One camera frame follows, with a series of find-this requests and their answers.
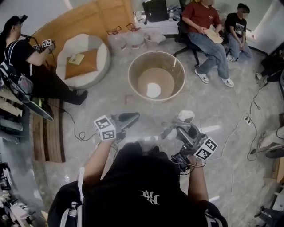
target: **orange cushion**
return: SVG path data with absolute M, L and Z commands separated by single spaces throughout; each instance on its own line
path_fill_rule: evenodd
M 97 53 L 98 49 L 92 49 L 90 51 L 80 53 L 84 55 L 84 58 L 79 65 L 69 63 L 70 57 L 68 57 L 66 63 L 65 79 L 67 80 L 75 76 L 97 71 Z

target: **marble floor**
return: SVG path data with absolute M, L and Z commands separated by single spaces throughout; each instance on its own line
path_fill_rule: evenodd
M 182 44 L 175 43 L 173 39 L 167 39 L 157 50 L 172 54 L 182 47 Z M 210 83 L 204 84 L 194 74 L 196 62 L 193 54 L 190 51 L 182 53 L 177 58 L 186 71 L 184 88 L 168 102 L 153 105 L 139 98 L 128 84 L 127 70 L 138 54 L 114 57 L 108 74 L 99 84 L 89 89 L 89 96 L 81 107 L 65 104 L 64 108 L 76 122 L 76 134 L 84 131 L 86 138 L 91 136 L 95 131 L 93 121 L 104 114 L 139 112 L 139 121 L 126 132 L 127 137 L 119 147 L 129 141 L 139 140 L 144 141 L 145 148 L 153 143 L 159 144 L 161 150 L 170 156 L 180 150 L 182 143 L 178 140 L 159 139 L 158 136 L 163 131 L 161 123 L 171 121 L 181 110 L 191 110 L 196 115 L 193 123 L 219 145 L 212 159 L 221 157 L 228 135 L 243 113 L 249 111 L 251 101 L 259 89 L 254 74 L 261 70 L 260 62 L 264 55 L 253 52 L 253 61 L 242 66 L 229 63 L 230 77 L 235 83 L 233 88 L 229 88 L 219 79 L 216 67 L 209 73 Z M 199 53 L 198 56 L 200 62 L 205 61 L 203 54 Z M 257 128 L 253 148 L 263 132 L 279 126 L 278 114 L 284 112 L 279 84 L 271 83 L 263 88 L 256 97 L 256 103 L 261 109 L 252 107 L 252 120 Z M 253 126 L 240 121 L 224 148 L 223 157 L 208 161 L 204 167 L 209 197 L 220 196 L 213 203 L 232 227 L 260 223 L 253 216 L 261 205 L 269 206 L 277 188 L 275 181 L 268 179 L 273 167 L 272 160 L 265 158 L 264 153 L 260 153 L 255 161 L 247 160 L 255 133 Z M 77 140 L 74 124 L 67 114 L 63 117 L 63 137 L 65 163 L 41 164 L 33 161 L 35 180 L 46 210 L 59 188 L 76 180 L 79 167 L 84 165 L 99 142 L 97 136 L 88 141 Z M 113 149 L 105 173 L 112 164 L 114 154 Z M 188 180 L 189 175 L 181 176 L 180 185 L 184 192 L 187 192 Z

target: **white logo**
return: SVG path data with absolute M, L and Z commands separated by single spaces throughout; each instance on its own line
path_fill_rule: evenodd
M 156 196 L 154 196 L 154 198 L 153 198 L 153 192 L 148 192 L 148 191 L 141 191 L 141 192 L 143 192 L 143 195 L 140 195 L 140 196 L 143 196 L 144 198 L 146 198 L 150 203 L 152 203 L 152 204 L 154 204 L 154 205 L 159 205 L 158 203 L 157 203 L 157 197 L 159 196 L 159 195 L 156 195 Z

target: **wooden wall panel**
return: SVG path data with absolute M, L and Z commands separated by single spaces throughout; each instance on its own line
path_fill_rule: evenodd
M 128 31 L 126 25 L 134 23 L 131 0 L 98 0 L 72 9 L 39 29 L 34 37 L 41 44 L 46 39 L 56 41 L 55 59 L 63 49 L 65 42 L 81 33 L 96 35 L 108 44 L 107 31 L 120 26 Z M 52 56 L 47 59 L 54 65 Z

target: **office chair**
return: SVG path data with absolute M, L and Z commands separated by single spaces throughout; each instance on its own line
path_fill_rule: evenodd
M 181 5 L 181 11 L 183 12 L 185 7 L 186 7 L 186 1 L 187 0 L 179 0 L 179 3 Z M 194 54 L 194 57 L 195 57 L 195 60 L 197 62 L 197 64 L 195 65 L 195 68 L 197 68 L 200 63 L 199 63 L 199 59 L 198 59 L 198 55 L 197 55 L 197 51 L 199 52 L 203 52 L 198 46 L 196 46 L 195 44 L 193 44 L 190 39 L 188 38 L 188 24 L 186 22 L 184 22 L 182 20 L 182 16 L 181 16 L 181 20 L 180 22 L 178 22 L 178 36 L 177 38 L 175 38 L 175 42 L 179 42 L 179 43 L 184 43 L 186 45 L 185 48 L 182 48 L 181 50 L 175 52 L 173 54 L 174 57 L 176 57 L 178 54 L 181 54 L 185 51 L 188 51 L 188 50 L 192 50 L 193 54 Z

